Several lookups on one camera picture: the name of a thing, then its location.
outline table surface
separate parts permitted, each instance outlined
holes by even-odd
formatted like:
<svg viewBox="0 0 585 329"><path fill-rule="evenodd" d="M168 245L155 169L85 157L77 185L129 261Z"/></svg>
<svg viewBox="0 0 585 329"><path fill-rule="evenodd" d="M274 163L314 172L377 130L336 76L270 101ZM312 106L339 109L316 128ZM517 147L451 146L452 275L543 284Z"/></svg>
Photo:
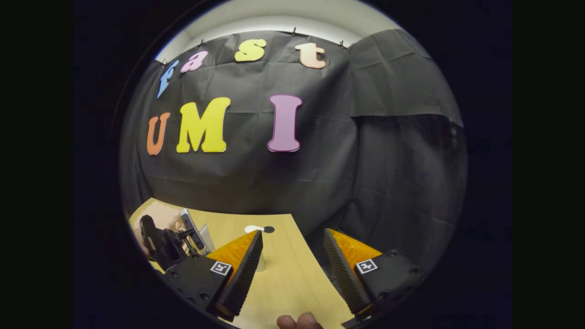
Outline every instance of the table surface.
<svg viewBox="0 0 585 329"><path fill-rule="evenodd" d="M132 228L138 218L150 215L157 227L174 227L181 207L154 198L141 205L131 216ZM342 328L353 318L347 304L323 273L290 214L233 215L189 209L195 225L207 223L215 248L245 234L248 225L272 226L273 233L262 233L264 271L256 272L236 327L278 328L276 318L289 314L297 318L312 312L323 328Z"/></svg>

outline white wall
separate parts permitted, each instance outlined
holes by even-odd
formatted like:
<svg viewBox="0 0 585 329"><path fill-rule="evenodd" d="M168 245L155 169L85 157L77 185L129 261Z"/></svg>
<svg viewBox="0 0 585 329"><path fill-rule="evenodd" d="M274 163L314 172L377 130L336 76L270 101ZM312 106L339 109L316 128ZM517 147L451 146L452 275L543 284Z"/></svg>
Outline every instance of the white wall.
<svg viewBox="0 0 585 329"><path fill-rule="evenodd" d="M231 0L196 19L156 57L165 63L183 51L232 33L297 28L298 33L345 46L376 32L400 27L355 0Z"/></svg>

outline black fabric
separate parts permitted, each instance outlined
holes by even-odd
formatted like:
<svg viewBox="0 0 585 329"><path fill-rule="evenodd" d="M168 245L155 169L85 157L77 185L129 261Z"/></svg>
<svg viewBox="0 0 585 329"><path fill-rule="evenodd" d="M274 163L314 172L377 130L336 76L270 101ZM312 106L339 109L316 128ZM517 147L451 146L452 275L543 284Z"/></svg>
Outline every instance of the black fabric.
<svg viewBox="0 0 585 329"><path fill-rule="evenodd" d="M235 62L247 39L266 40L264 56ZM325 49L326 67L300 63L294 46L308 42ZM180 73L202 50L209 52L203 65ZM175 60L160 98L169 64L154 62L128 109L120 149L127 215L149 197L220 213L291 213L321 263L323 227L380 250L397 248L424 269L436 263L462 206L466 147L453 95L414 38L388 30L343 49L312 36L246 32L206 41L169 63ZM303 101L296 152L266 146L274 94ZM181 106L195 102L202 115L217 97L231 99L227 150L177 153ZM148 121L165 112L164 145L150 156Z"/></svg>

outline wooden table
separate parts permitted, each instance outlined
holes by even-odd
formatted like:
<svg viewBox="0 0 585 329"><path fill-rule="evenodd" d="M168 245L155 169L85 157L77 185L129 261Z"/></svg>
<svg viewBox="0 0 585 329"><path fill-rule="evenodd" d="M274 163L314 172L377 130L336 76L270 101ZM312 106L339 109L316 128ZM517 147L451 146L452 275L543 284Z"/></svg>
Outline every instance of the wooden table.
<svg viewBox="0 0 585 329"><path fill-rule="evenodd" d="M181 207L151 198L134 212L130 225L139 228L138 218L148 214L157 227L172 227L180 219L180 210ZM244 235L248 225L274 227L273 233L262 233L265 268L254 275L242 311L233 325L242 329L277 328L278 316L289 314L296 319L308 311L323 328L342 328L342 323L353 318L290 214L232 215L189 211L198 228L207 223L215 248Z"/></svg>

